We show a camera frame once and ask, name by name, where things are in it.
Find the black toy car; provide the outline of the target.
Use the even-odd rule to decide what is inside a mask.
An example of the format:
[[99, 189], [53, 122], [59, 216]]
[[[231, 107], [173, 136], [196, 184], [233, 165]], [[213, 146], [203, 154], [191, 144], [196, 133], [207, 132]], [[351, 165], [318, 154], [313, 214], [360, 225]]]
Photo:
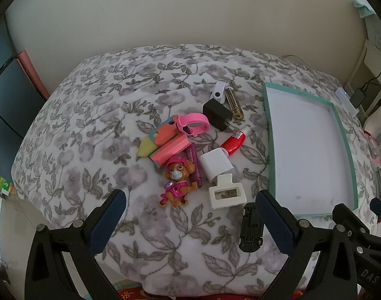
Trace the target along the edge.
[[244, 253], [254, 253], [263, 244], [264, 223], [255, 202], [247, 203], [243, 208], [239, 248]]

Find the red white glue bottle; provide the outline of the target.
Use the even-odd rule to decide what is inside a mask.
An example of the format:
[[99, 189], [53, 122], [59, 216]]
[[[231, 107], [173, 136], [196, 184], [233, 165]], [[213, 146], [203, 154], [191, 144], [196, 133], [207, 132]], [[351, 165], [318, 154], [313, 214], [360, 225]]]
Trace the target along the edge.
[[226, 141], [224, 141], [220, 148], [223, 150], [227, 157], [233, 155], [246, 141], [248, 135], [251, 132], [251, 127], [246, 125], [239, 131], [232, 134]]

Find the white usb charger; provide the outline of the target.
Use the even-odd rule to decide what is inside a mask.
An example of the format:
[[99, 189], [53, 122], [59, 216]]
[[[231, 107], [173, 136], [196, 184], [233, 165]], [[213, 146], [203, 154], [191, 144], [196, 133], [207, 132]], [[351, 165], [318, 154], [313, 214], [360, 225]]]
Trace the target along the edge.
[[217, 176], [233, 169], [227, 154], [222, 148], [215, 148], [199, 157], [199, 164], [209, 182], [214, 182]]

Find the coral blue toy knife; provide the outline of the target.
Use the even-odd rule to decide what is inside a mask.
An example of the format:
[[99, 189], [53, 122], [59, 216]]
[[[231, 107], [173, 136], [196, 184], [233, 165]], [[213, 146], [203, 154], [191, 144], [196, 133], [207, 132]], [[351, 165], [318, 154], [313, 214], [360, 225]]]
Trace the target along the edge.
[[180, 154], [190, 145], [191, 142], [188, 140], [188, 136], [180, 134], [154, 151], [149, 158], [158, 168], [161, 168], [171, 157]]

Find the black usb charger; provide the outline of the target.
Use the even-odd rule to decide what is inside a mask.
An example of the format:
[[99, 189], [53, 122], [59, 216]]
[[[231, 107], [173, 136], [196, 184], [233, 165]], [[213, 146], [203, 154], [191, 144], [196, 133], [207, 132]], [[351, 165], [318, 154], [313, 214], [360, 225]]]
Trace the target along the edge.
[[215, 99], [210, 99], [203, 105], [203, 114], [207, 117], [209, 124], [220, 132], [227, 129], [233, 117], [233, 113]]

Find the magenta lip balm tube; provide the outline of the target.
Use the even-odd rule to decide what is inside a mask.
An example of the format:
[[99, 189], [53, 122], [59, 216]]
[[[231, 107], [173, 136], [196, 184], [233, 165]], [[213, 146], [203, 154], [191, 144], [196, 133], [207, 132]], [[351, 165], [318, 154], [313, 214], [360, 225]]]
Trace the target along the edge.
[[197, 187], [201, 188], [203, 182], [199, 171], [199, 158], [197, 155], [196, 145], [193, 142], [186, 149], [186, 157], [192, 164], [194, 164], [194, 172], [189, 176], [190, 181], [196, 182]]

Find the pink puppy toy figure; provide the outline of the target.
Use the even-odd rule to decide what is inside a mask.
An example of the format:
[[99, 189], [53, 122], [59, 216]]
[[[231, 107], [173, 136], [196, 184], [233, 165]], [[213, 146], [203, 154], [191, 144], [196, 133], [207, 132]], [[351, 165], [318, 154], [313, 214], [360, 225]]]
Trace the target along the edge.
[[166, 207], [170, 204], [172, 207], [187, 205], [187, 195], [197, 190], [197, 183], [189, 183], [189, 176], [195, 170], [194, 164], [188, 159], [175, 155], [171, 157], [165, 166], [165, 177], [167, 183], [164, 185], [164, 193], [160, 195], [159, 204]]

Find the small white camera device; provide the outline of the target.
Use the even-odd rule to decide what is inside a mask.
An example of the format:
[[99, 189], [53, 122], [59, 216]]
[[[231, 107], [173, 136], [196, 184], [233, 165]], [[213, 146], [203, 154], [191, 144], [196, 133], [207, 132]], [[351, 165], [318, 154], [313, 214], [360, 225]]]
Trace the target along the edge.
[[226, 83], [225, 82], [217, 82], [214, 85], [214, 88], [212, 90], [210, 98], [214, 99], [215, 101], [219, 102], [220, 104], [224, 104], [226, 101], [225, 89], [226, 89]]

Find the pink kids smartwatch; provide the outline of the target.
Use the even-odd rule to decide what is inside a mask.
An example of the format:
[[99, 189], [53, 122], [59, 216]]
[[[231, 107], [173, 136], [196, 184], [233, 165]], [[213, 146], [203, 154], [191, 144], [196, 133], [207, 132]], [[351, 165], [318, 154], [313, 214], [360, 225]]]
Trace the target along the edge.
[[177, 115], [174, 118], [177, 129], [187, 136], [197, 137], [210, 130], [210, 122], [206, 115], [192, 112], [185, 115]]

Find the coral toy knife yellow blade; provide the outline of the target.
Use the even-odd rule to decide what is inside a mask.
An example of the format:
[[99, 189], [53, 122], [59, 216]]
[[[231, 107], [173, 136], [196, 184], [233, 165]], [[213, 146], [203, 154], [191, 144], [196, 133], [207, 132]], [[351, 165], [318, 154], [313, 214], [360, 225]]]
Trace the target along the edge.
[[170, 140], [175, 138], [180, 133], [175, 122], [177, 118], [178, 115], [173, 115], [169, 117], [168, 120], [152, 129], [148, 136], [141, 140], [137, 151], [137, 157], [148, 157], [158, 148], [164, 146]]

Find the teal white shallow box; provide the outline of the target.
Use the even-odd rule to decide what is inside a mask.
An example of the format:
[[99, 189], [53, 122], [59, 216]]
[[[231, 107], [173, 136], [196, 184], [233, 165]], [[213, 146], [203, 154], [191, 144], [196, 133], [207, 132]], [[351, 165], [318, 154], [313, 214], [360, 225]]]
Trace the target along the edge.
[[335, 105], [274, 83], [265, 84], [263, 97], [276, 201], [298, 216], [330, 215], [340, 203], [357, 209], [355, 166]]

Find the white power bank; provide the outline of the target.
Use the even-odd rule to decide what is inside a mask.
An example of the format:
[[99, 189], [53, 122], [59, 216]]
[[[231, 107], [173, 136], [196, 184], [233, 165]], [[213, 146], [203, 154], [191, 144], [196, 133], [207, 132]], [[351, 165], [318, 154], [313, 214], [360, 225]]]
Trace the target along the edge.
[[341, 101], [341, 104], [347, 109], [350, 116], [356, 117], [359, 113], [359, 109], [353, 106], [353, 104], [351, 103], [351, 98], [347, 94], [347, 92], [345, 92], [345, 90], [342, 87], [339, 87], [337, 88], [337, 90], [335, 90], [335, 95]]

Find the white shelf unit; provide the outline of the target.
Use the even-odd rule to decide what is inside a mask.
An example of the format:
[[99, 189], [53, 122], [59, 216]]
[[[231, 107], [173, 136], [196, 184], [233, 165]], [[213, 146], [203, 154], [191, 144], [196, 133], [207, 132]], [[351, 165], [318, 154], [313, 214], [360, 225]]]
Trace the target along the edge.
[[350, 95], [357, 90], [364, 92], [358, 117], [364, 130], [375, 135], [381, 127], [381, 21], [377, 15], [369, 15], [364, 21], [367, 38], [344, 88]]

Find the dark cabinet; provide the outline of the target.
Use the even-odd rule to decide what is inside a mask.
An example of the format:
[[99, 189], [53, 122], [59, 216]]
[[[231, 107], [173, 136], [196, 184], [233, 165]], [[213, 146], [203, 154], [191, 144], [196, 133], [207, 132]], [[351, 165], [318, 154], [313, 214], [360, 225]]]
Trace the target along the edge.
[[11, 171], [20, 145], [46, 99], [25, 73], [4, 19], [0, 20], [0, 176]]

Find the floral grey white blanket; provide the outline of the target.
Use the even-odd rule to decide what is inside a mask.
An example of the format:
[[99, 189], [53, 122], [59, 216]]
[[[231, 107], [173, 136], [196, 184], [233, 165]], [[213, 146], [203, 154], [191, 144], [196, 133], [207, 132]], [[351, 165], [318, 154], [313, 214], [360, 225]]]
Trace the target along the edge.
[[267, 83], [325, 100], [354, 165], [351, 203], [379, 232], [375, 170], [339, 81], [284, 57], [215, 45], [158, 45], [83, 60], [32, 122], [11, 168], [17, 193], [55, 228], [84, 220], [116, 189], [127, 197], [98, 260], [152, 294], [261, 295], [287, 257], [269, 233], [243, 252], [243, 205], [212, 208], [231, 174], [248, 201], [269, 187]]

